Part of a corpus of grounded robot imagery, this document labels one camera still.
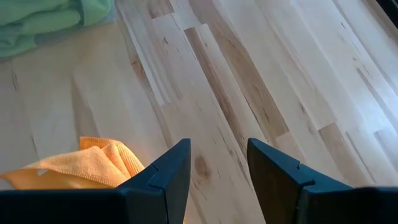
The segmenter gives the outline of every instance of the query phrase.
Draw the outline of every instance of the green towel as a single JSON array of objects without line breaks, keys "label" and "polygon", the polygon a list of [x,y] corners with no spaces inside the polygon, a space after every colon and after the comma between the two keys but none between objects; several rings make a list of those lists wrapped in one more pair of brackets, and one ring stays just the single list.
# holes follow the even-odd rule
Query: green towel
[{"label": "green towel", "polygon": [[0,58],[36,47],[37,35],[93,25],[111,6],[112,0],[0,0]]}]

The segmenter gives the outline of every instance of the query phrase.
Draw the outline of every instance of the wood grain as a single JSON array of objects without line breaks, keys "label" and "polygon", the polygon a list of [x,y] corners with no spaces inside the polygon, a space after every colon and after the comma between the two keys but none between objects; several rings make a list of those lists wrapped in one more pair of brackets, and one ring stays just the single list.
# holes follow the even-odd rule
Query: wood grain
[{"label": "wood grain", "polygon": [[371,1],[116,0],[117,21],[0,63],[0,171],[81,135],[145,165],[191,138],[185,223],[264,223],[248,138],[398,185],[396,30]]}]

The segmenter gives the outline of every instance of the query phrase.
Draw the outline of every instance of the black plastic tab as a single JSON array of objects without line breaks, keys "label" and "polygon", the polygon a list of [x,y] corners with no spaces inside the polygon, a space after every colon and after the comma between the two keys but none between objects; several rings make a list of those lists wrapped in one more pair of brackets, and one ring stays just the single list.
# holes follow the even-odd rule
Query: black plastic tab
[{"label": "black plastic tab", "polygon": [[0,223],[183,223],[190,183],[190,140],[109,190],[0,192]]},{"label": "black plastic tab", "polygon": [[353,189],[257,139],[248,163],[267,224],[398,223],[398,188]]}]

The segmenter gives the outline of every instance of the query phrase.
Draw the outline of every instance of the light wood flooring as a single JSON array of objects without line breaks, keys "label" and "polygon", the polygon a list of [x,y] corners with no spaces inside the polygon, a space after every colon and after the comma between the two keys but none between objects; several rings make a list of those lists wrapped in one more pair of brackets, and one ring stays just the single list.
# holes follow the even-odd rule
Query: light wood flooring
[{"label": "light wood flooring", "polygon": [[352,186],[398,185],[396,28],[372,0],[116,0],[118,20],[0,63],[0,172],[119,139],[192,139],[185,223],[264,223],[259,138]]}]

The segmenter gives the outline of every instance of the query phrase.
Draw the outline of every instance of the hardwood floor plank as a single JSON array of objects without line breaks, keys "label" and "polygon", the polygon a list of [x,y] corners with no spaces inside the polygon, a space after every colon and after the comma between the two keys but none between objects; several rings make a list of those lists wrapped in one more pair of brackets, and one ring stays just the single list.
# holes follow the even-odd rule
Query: hardwood floor plank
[{"label": "hardwood floor plank", "polygon": [[120,11],[119,12],[119,18],[120,20],[118,21],[118,26],[119,30],[121,31],[123,35],[124,42],[126,43],[126,50],[127,54],[129,56],[130,63],[132,65],[133,70],[135,71],[138,80],[141,83],[141,86],[143,87],[150,104],[152,105],[152,109],[156,115],[157,122],[159,123],[160,129],[162,131],[164,140],[168,148],[171,148],[173,146],[172,138],[170,136],[170,131],[169,128],[167,127],[164,116],[160,110],[160,105],[158,104],[158,101],[156,100],[156,96],[154,94],[154,91],[150,85],[150,82],[148,80],[147,74],[144,70],[144,66],[141,63],[141,59],[137,53],[136,47],[134,46],[134,43],[132,42],[132,38],[130,36],[130,33],[128,32],[126,23],[123,21]]},{"label": "hardwood floor plank", "polygon": [[175,12],[173,14],[174,21],[180,30],[200,26],[200,24],[202,24],[193,13],[189,0],[170,0],[170,2]]},{"label": "hardwood floor plank", "polygon": [[371,80],[373,79],[368,79],[365,77],[365,74],[362,72],[362,70],[357,69],[357,72],[369,91],[372,93],[374,99],[379,103],[379,106],[381,109],[384,111],[385,115],[391,122],[392,126],[398,131],[398,100],[397,100],[397,95],[389,89],[389,88],[383,88],[386,87],[384,86],[375,86],[374,83],[371,83]]},{"label": "hardwood floor plank", "polygon": [[149,0],[146,3],[151,18],[165,16],[174,12],[170,0]]},{"label": "hardwood floor plank", "polygon": [[300,60],[295,58],[294,50],[292,54],[289,54],[288,49],[292,50],[292,46],[283,43],[283,39],[277,37],[277,35],[270,35],[270,42],[275,43],[270,45],[272,54],[284,71],[295,94],[302,103],[302,109],[308,113],[315,129],[321,129],[335,122],[336,118],[333,111],[308,74],[305,74],[307,71],[300,64]]},{"label": "hardwood floor plank", "polygon": [[74,37],[12,59],[39,159],[78,149],[72,73],[82,55]]},{"label": "hardwood floor plank", "polygon": [[211,0],[191,0],[190,3],[199,20],[209,25],[262,132],[268,142],[275,145],[276,138],[289,129],[245,46]]},{"label": "hardwood floor plank", "polygon": [[76,138],[79,138],[80,136],[100,137],[100,133],[95,123],[93,111],[88,106],[88,103],[84,101],[74,79],[72,79],[71,86]]},{"label": "hardwood floor plank", "polygon": [[363,117],[363,125],[371,132],[391,125],[358,75],[358,69],[363,71],[378,94],[387,97],[387,101],[397,101],[398,98],[333,1],[297,0],[293,4],[320,44],[349,97],[354,98],[354,104],[361,108],[358,111]]},{"label": "hardwood floor plank", "polygon": [[303,152],[300,147],[297,145],[296,140],[294,139],[292,133],[285,133],[279,136],[277,139],[277,148],[281,150],[283,153],[288,154],[289,156],[297,159],[302,164],[308,164],[306,158],[304,158]]},{"label": "hardwood floor plank", "polygon": [[347,132],[348,139],[377,185],[397,185],[398,173],[386,157],[382,147],[366,128]]},{"label": "hardwood floor plank", "polygon": [[170,74],[166,53],[158,41],[149,12],[138,0],[119,0],[116,5],[126,24],[132,42],[141,58],[149,83],[159,105],[181,97],[180,90]]},{"label": "hardwood floor plank", "polygon": [[163,105],[174,141],[192,139],[191,195],[204,223],[264,223],[246,160],[184,31],[172,15],[154,19],[182,98]]},{"label": "hardwood floor plank", "polygon": [[346,184],[355,187],[374,184],[361,158],[343,136],[336,123],[322,128],[319,133],[343,174]]},{"label": "hardwood floor plank", "polygon": [[[24,111],[21,89],[10,61],[0,62],[0,174],[35,162],[36,145]],[[6,183],[0,184],[4,189]]]},{"label": "hardwood floor plank", "polygon": [[374,133],[386,156],[398,172],[398,134],[394,129],[383,129]]},{"label": "hardwood floor plank", "polygon": [[[277,40],[276,34],[257,4],[254,1],[228,0],[222,1],[222,5],[308,165],[343,180],[312,120],[272,54],[271,46],[279,43],[274,41]],[[233,17],[237,13],[241,13],[241,16]]]},{"label": "hardwood floor plank", "polygon": [[363,120],[354,105],[354,99],[349,97],[347,91],[337,79],[333,67],[297,10],[292,6],[291,1],[256,0],[256,2],[281,42],[286,46],[294,62],[299,68],[303,69],[305,79],[314,84],[314,89],[330,106],[341,128],[347,130],[358,123],[361,124]]},{"label": "hardwood floor plank", "polygon": [[234,75],[228,66],[207,24],[185,30],[185,34],[215,94],[235,139],[246,156],[249,138],[265,141],[247,101],[240,92]]},{"label": "hardwood floor plank", "polygon": [[134,42],[132,41],[134,37],[131,36],[131,32],[129,31],[129,28],[126,25],[127,21],[123,19],[121,10],[118,7],[116,7],[115,11],[116,11],[116,23],[118,24],[119,30],[124,39],[124,43],[126,44],[126,50],[129,56],[130,64],[133,65],[136,57],[139,57],[137,49],[134,46]]},{"label": "hardwood floor plank", "polygon": [[207,224],[205,215],[197,201],[197,198],[195,198],[190,192],[188,195],[187,207],[185,209],[184,223],[195,222],[198,224]]},{"label": "hardwood floor plank", "polygon": [[398,60],[396,41],[398,35],[391,34],[391,30],[398,33],[396,27],[393,24],[389,29],[383,26],[377,15],[385,13],[375,0],[333,0],[333,2],[398,95],[398,77],[395,75],[398,71],[398,64],[395,63]]},{"label": "hardwood floor plank", "polygon": [[169,147],[130,64],[118,25],[81,35],[75,45],[79,47],[76,53],[84,58],[73,66],[73,79],[93,113],[99,135],[122,141],[144,165],[150,164]]}]

